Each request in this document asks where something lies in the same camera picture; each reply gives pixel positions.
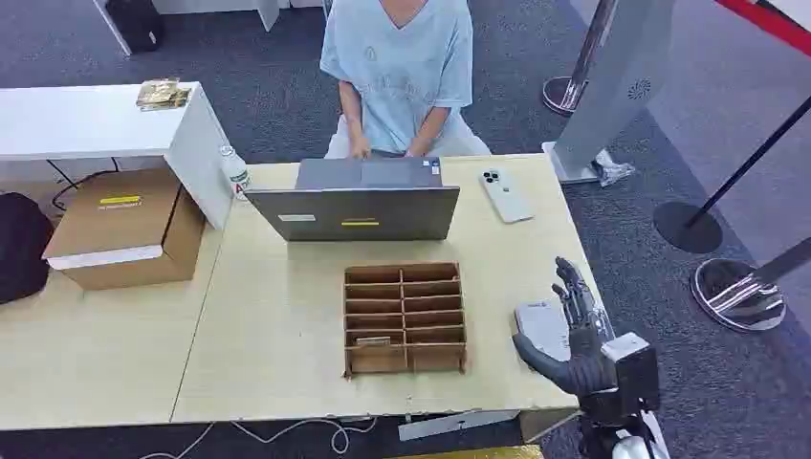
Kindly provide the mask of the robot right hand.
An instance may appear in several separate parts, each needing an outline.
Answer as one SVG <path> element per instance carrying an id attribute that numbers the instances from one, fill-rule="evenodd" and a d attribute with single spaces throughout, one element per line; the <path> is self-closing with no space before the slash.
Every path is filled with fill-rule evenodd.
<path id="1" fill-rule="evenodd" d="M 601 348 L 615 338 L 610 322 L 600 310 L 579 269 L 569 260 L 556 257 L 557 276 L 563 284 L 554 284 L 568 326 L 570 359 L 559 361 L 537 349 L 521 331 L 512 335 L 519 357 L 534 371 L 565 393 L 585 397 L 610 389 L 616 377 Z"/>

